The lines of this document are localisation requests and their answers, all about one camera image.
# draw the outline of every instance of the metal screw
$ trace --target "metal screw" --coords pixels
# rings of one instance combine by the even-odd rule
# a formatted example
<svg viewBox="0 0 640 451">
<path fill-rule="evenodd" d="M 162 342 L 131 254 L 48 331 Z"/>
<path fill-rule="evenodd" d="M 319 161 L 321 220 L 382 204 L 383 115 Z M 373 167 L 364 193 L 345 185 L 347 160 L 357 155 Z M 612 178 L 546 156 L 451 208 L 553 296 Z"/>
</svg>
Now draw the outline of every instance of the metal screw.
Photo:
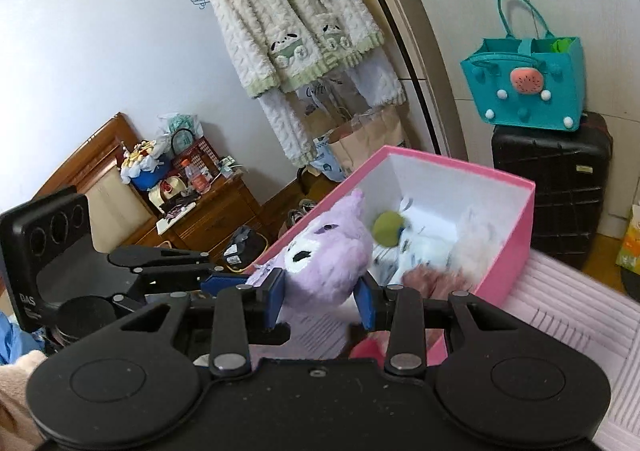
<svg viewBox="0 0 640 451">
<path fill-rule="evenodd" d="M 240 354 L 220 354 L 213 359 L 213 365 L 221 371 L 232 371 L 242 368 L 246 364 L 246 359 Z"/>
<path fill-rule="evenodd" d="M 396 370 L 415 370 L 422 364 L 422 359 L 415 354 L 396 354 L 389 362 Z"/>
</svg>

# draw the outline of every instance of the sneaker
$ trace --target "sneaker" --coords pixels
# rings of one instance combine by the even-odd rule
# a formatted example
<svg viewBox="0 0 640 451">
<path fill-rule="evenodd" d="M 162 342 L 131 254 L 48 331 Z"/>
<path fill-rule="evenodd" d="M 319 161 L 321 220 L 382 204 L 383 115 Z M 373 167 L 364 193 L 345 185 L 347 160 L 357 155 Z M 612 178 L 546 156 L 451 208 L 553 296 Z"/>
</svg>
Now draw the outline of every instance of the sneaker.
<svg viewBox="0 0 640 451">
<path fill-rule="evenodd" d="M 287 229 L 292 228 L 295 224 L 302 220 L 304 213 L 298 209 L 290 209 L 287 213 Z"/>
<path fill-rule="evenodd" d="M 318 202 L 316 202 L 315 200 L 310 200 L 308 198 L 303 198 L 300 203 L 298 204 L 298 206 L 300 207 L 300 210 L 306 215 L 309 211 L 311 211 L 311 209 L 313 209 L 314 207 L 316 207 L 318 205 Z"/>
</svg>

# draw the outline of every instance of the pink box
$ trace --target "pink box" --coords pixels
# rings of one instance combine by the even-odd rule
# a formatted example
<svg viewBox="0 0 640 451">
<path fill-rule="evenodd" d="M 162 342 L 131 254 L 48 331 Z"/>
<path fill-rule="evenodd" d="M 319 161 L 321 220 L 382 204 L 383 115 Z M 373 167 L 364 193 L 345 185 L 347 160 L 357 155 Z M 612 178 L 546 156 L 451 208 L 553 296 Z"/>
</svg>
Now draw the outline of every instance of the pink box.
<svg viewBox="0 0 640 451">
<path fill-rule="evenodd" d="M 535 184 L 502 171 L 406 148 L 378 150 L 256 263 L 278 254 L 313 218 L 356 187 L 365 195 L 362 220 L 369 227 L 380 213 L 398 210 L 403 197 L 411 197 L 432 212 L 434 222 L 455 224 L 469 207 L 491 218 L 503 243 L 475 294 L 497 306 L 502 304 L 529 257 Z M 446 355 L 440 338 L 429 350 L 428 362 L 440 364 Z"/>
</svg>

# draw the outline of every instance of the plush toy's ear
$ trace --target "plush toy's ear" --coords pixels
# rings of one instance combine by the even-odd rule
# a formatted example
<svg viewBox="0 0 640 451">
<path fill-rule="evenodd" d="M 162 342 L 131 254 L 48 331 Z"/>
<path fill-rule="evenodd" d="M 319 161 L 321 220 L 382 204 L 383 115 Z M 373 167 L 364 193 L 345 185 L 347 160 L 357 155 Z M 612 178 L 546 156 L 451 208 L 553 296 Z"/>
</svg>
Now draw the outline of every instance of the plush toy's ear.
<svg viewBox="0 0 640 451">
<path fill-rule="evenodd" d="M 336 202 L 331 208 L 331 211 L 360 218 L 362 216 L 363 208 L 364 193 L 362 192 L 362 190 L 356 188 L 351 191 L 350 194 L 338 200 L 338 202 Z"/>
</svg>

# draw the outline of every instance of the purple plush toy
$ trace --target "purple plush toy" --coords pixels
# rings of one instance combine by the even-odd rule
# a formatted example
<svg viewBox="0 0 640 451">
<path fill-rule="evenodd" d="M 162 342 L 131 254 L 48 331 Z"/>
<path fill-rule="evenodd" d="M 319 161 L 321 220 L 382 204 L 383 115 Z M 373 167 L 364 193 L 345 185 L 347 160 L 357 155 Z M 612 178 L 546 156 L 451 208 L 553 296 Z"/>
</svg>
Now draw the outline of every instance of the purple plush toy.
<svg viewBox="0 0 640 451">
<path fill-rule="evenodd" d="M 260 285 L 274 267 L 287 272 L 284 304 L 296 311 L 326 310 L 350 296 L 367 271 L 373 240 L 360 221 L 364 196 L 354 189 L 318 215 L 277 256 L 247 280 Z"/>
</svg>

